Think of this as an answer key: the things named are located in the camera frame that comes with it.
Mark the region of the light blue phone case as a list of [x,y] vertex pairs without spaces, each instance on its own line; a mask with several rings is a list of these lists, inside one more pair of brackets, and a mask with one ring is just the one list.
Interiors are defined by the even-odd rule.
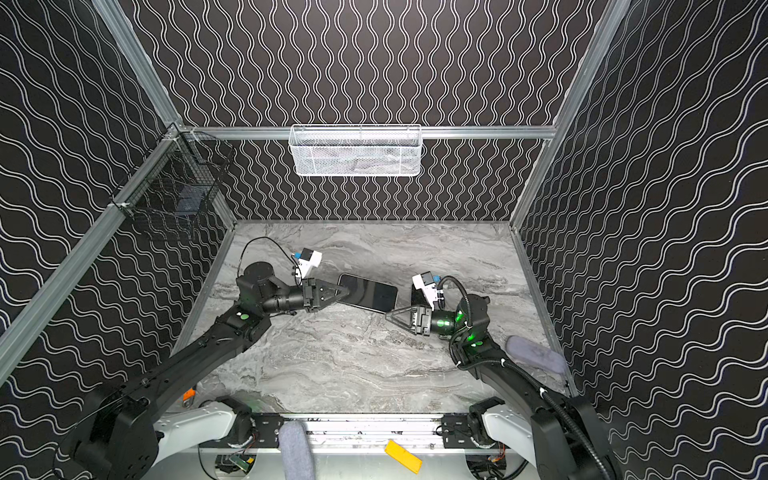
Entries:
[[410,295],[410,305],[411,306],[426,306],[426,299],[423,295],[423,292],[421,289],[416,288],[415,286],[411,287],[411,295]]

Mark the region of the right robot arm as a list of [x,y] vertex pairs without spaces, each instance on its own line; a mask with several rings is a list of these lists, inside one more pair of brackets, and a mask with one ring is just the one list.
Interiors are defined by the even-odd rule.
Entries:
[[542,479],[617,479],[620,469],[594,407],[560,394],[513,361],[488,331],[487,296],[470,294],[453,276],[413,279],[411,303],[386,313],[417,336],[446,341],[454,366],[491,387],[493,399],[471,407],[468,437],[501,444]]

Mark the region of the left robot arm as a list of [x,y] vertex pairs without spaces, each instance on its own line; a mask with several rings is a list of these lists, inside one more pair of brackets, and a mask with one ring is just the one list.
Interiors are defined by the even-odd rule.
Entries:
[[264,261],[247,266],[236,283],[237,301],[197,340],[141,376],[102,384],[88,394],[81,418],[60,444],[61,453],[98,479],[141,478],[170,439],[156,423],[186,391],[253,346],[272,317],[320,311],[350,293],[315,278],[288,285]]

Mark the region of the yellow tag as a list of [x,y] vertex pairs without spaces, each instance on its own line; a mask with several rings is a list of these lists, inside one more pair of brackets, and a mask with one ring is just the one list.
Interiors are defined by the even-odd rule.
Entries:
[[413,474],[418,474],[422,468],[423,461],[394,440],[387,442],[385,453]]

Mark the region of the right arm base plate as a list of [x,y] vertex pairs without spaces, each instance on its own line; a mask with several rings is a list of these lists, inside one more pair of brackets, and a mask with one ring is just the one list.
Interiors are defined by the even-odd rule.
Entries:
[[446,414],[435,428],[446,449],[470,448],[514,450],[528,446],[532,435],[527,425],[514,416],[498,413],[472,415]]

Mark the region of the aluminium front rail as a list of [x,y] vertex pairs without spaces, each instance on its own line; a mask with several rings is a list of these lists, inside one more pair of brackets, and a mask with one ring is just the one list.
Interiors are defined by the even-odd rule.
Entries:
[[[532,441],[512,452],[533,461],[549,452],[552,437],[534,431],[534,424],[505,405],[492,407],[482,414],[498,413],[514,416],[527,425]],[[200,446],[203,442],[224,438],[235,422],[236,413],[228,407],[213,403],[192,411],[166,414],[151,425],[149,438],[159,442],[156,458],[161,461],[178,452]],[[381,453],[389,440],[394,440],[413,453],[447,454],[480,451],[476,447],[446,449],[434,433],[446,414],[284,414],[287,421],[304,425],[311,450],[321,454]],[[231,451],[255,452],[279,448],[250,448]]]

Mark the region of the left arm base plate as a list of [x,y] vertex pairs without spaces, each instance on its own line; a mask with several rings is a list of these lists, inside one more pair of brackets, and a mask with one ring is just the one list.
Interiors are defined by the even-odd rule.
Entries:
[[229,433],[222,439],[203,442],[203,448],[277,448],[279,430],[285,418],[277,413],[238,413]]

